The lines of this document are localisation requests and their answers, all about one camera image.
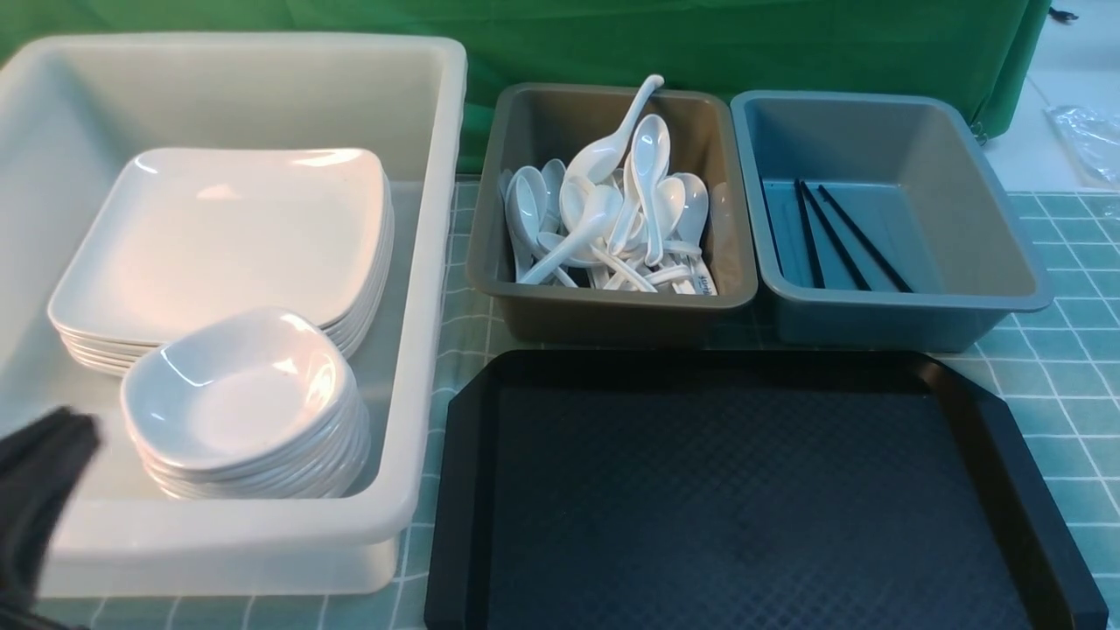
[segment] tray rim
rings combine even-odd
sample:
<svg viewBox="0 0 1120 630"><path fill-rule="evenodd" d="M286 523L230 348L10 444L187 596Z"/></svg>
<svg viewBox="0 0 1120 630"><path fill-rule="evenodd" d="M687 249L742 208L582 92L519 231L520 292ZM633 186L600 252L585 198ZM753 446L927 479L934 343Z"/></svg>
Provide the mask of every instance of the tray rim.
<svg viewBox="0 0 1120 630"><path fill-rule="evenodd" d="M977 441L974 451L986 455L969 456L959 450L1032 624L1046 630L1105 628L1104 599L1007 404L934 358L894 351L517 350L496 356L448 405L424 605L430 630L486 628L493 516L487 508L493 504L494 488L480 481L492 482L495 473L497 419L485 408L496 402L497 390L507 381L524 383L534 371L557 370L557 364L572 360L594 359L586 364L609 369L615 362L647 364L654 354L657 361L691 362L703 370L804 368L811 356L814 372L843 369L850 373L856 367L909 374L915 392L924 385L943 408L951 406L961 416L956 421L949 419L954 441L959 445ZM946 410L946 417L953 409ZM992 500L992 493L1002 494L1002 500Z"/></svg>

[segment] floor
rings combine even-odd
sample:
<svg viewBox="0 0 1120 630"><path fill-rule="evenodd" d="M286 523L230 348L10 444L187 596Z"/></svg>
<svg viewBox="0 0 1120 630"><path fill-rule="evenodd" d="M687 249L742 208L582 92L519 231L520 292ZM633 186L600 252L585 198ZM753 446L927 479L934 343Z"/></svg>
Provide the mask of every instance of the floor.
<svg viewBox="0 0 1120 630"><path fill-rule="evenodd" d="M1120 187L1081 176L1043 115L1079 104L1120 113L1120 0L1055 0L1077 13L1048 21L1011 129L986 154L1049 269L1058 298L1011 317L954 369L996 391L1016 414L1036 462L1110 608L1120 611ZM95 630L419 630L442 448L441 410L497 353L519 344L493 303L463 274L477 187L456 195L440 363L421 506L402 537L398 577L373 595L55 600L43 612ZM768 343L764 318L721 326L711 345Z"/></svg>

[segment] plastic bag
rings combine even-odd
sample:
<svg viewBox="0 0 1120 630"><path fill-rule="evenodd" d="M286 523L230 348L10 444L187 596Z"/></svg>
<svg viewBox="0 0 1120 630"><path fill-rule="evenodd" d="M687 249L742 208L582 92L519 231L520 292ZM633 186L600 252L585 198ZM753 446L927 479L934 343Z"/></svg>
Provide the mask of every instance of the plastic bag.
<svg viewBox="0 0 1120 630"><path fill-rule="evenodd" d="M1046 115L1086 175L1120 184L1120 115L1074 105L1047 108Z"/></svg>

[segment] chopsticks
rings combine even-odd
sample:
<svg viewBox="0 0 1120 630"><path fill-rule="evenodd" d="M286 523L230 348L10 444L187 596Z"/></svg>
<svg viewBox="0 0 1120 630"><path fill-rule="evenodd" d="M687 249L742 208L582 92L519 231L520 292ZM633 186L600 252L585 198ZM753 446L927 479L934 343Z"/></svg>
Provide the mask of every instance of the chopsticks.
<svg viewBox="0 0 1120 630"><path fill-rule="evenodd" d="M824 229L824 233L829 239L829 243L836 249L837 254L840 257L840 261L844 266L848 275L851 277L852 281L856 284L857 290L866 291L871 290L870 284L868 284L867 278L859 270L856 261L852 259L851 253L848 248L844 247L843 241L840 240L840 235L836 231L836 226L832 225L832 221L821 209L820 203L818 203L816 197L813 195L812 191L802 179L794 179L793 182L794 194L797 198L797 213L801 220L802 237L805 243L805 251L809 256L809 270L811 276L811 281L813 288L825 288L824 287L824 274L821 269L820 256L816 250L816 242L813 238L812 223L809 219L809 207L813 210L813 214L816 215L816 220L820 221L821 226ZM840 205L840 203L832 196L831 193L823 186L819 185L816 187L821 197L827 204L836 212L837 216L843 222L848 230L856 237L860 245L867 251L868 256L875 260L875 263L883 270L884 275L890 280L890 282L898 289L899 293L914 293L913 287L903 279L898 270L890 265L879 248L875 247L875 243L867 237L867 234L856 224L851 219L851 215Z"/></svg>
<svg viewBox="0 0 1120 630"><path fill-rule="evenodd" d="M804 183L794 179L793 187L797 193L797 213L801 215L801 235L805 239L805 252L809 254L809 272L812 275L813 288L824 288L824 274L821 271L821 257L816 254L816 241L813 240L813 224L809 221L809 211L805 210L805 196L801 193Z"/></svg>
<svg viewBox="0 0 1120 630"><path fill-rule="evenodd" d="M837 216L839 216L840 220L843 221L844 225L847 225L848 229L851 230L852 234L856 234L856 239L859 241L859 244L864 245L864 249L867 250L867 253L871 254L871 258L875 259L876 265L878 265L879 269L883 269L883 272L886 274L888 278L890 278L890 281L895 285L895 288L902 293L914 293L914 289L912 289L911 286L906 284L906 280L904 280L903 277L898 275L898 271L889 262L887 262L887 258L883 256L883 252L879 251L879 248L875 247L875 243L871 242L871 239L868 239L867 234L865 234L864 231L859 229L859 225L857 225L856 222L851 220L851 215L844 212L843 207L841 207L840 203L837 202L836 197L833 197L829 193L828 188L825 188L824 185L821 184L820 186L816 187L816 189L821 193L821 196L824 197L824 203L831 205L832 210L836 211Z"/></svg>
<svg viewBox="0 0 1120 630"><path fill-rule="evenodd" d="M763 176L758 176L758 189L763 191L763 210L766 211L766 224L771 229L771 243L774 245L774 258L777 259L777 272L785 276L785 269L782 266L782 257L777 254L777 232L774 231L774 215L769 211L769 202L766 201L766 182L763 182Z"/></svg>
<svg viewBox="0 0 1120 630"><path fill-rule="evenodd" d="M821 226L824 228L824 233L828 234L829 242L832 243L832 248L837 250L838 254L840 254L840 261L843 262L843 267L848 270L848 275L851 276L851 279L856 282L856 288L861 291L871 290L871 285L867 284L867 278L859 272L859 267L856 267L856 261L851 259L851 254L848 253L847 248L843 247L843 241L841 241L840 235L837 234L836 228L832 226L832 222L829 221L828 216L824 216L824 211L821 210L821 204L816 203L816 197L814 197L813 193L809 191L809 186L806 186L801 179L795 180L793 185L797 186L797 205L804 210L805 200L809 200L809 204L813 206L813 214L816 215L816 220L820 221ZM820 260L816 260L815 254L816 252L814 251L812 257L809 259L809 262L810 265L815 263L816 269L820 270L821 262ZM824 287L823 281L820 284L820 287Z"/></svg>

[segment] white bowl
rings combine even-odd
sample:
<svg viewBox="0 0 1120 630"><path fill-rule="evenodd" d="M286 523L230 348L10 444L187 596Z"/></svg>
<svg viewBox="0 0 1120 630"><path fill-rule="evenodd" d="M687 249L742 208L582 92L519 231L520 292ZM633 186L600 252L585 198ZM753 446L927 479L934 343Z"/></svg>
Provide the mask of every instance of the white bowl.
<svg viewBox="0 0 1120 630"><path fill-rule="evenodd" d="M160 476L152 479L169 495L180 499L287 499L321 498L346 490L368 455L368 415L349 416L338 426L335 439L297 461L262 473L216 483L190 483Z"/></svg>
<svg viewBox="0 0 1120 630"><path fill-rule="evenodd" d="M166 465L244 465L304 438L346 402L335 344L299 315L259 308L136 362L121 385L129 435Z"/></svg>
<svg viewBox="0 0 1120 630"><path fill-rule="evenodd" d="M330 453L337 451L337 444L345 442L347 436L353 433L365 406L361 400L356 383L345 387L342 396L344 404L327 421L314 430L307 432L300 438L286 444L282 448L237 466L209 471L184 470L167 465L158 456L151 455L142 448L138 448L137 452L150 475L169 483L236 487L239 484L252 485L267 479L277 479L278 475L286 475L306 462L327 458Z"/></svg>

